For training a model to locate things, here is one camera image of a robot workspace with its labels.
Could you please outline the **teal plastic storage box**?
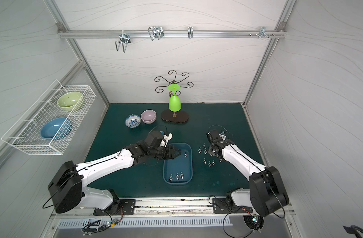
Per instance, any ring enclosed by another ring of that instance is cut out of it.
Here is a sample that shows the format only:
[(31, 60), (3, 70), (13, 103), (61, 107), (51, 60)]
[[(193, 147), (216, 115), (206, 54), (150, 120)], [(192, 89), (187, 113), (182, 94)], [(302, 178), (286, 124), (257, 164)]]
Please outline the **teal plastic storage box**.
[[(174, 160), (166, 160), (163, 164), (163, 180), (169, 185), (186, 185), (193, 177), (192, 168), (192, 149), (186, 143), (173, 143), (177, 149), (180, 150), (181, 155)], [(176, 179), (176, 175), (183, 174), (184, 178)], [(169, 177), (172, 176), (173, 180), (169, 182)]]

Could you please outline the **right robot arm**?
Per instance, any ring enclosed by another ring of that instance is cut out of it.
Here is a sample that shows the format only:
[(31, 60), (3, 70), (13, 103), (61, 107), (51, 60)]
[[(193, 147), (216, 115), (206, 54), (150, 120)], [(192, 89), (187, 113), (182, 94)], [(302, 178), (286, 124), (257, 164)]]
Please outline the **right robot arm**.
[(250, 208), (266, 217), (290, 204), (277, 168), (255, 161), (217, 130), (208, 132), (207, 139), (208, 153), (231, 163), (248, 180), (249, 189), (238, 188), (229, 192), (227, 201), (230, 206)]

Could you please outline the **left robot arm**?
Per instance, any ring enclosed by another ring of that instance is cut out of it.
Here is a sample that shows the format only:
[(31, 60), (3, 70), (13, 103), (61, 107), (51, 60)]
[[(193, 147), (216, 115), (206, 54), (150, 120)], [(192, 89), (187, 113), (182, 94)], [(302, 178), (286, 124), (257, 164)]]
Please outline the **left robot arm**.
[(106, 157), (79, 164), (73, 161), (63, 163), (48, 185), (49, 200), (53, 203), (55, 212), (62, 214), (74, 208), (86, 207), (110, 215), (121, 213), (121, 200), (112, 189), (91, 188), (89, 184), (118, 170), (142, 164), (149, 158), (177, 158), (181, 152), (169, 144), (172, 137), (168, 131), (152, 131), (145, 140)]

